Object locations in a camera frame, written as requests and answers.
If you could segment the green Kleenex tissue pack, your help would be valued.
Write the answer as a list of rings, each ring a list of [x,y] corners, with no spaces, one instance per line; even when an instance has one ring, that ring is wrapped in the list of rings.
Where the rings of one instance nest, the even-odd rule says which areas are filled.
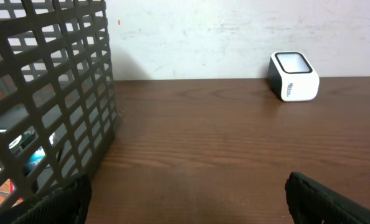
[[[33,155],[27,160],[24,165],[24,174],[29,174],[45,157],[45,151],[42,146],[40,146]]]

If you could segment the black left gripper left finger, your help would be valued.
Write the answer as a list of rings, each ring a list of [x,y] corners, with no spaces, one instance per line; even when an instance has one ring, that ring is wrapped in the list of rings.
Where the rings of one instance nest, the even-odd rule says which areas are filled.
[[[65,186],[54,186],[0,213],[0,224],[83,224],[92,186],[87,174],[76,174]]]

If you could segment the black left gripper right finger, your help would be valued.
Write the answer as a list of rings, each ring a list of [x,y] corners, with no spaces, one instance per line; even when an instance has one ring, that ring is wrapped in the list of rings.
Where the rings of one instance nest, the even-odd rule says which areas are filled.
[[[296,224],[370,224],[370,210],[300,172],[285,183],[286,201]]]

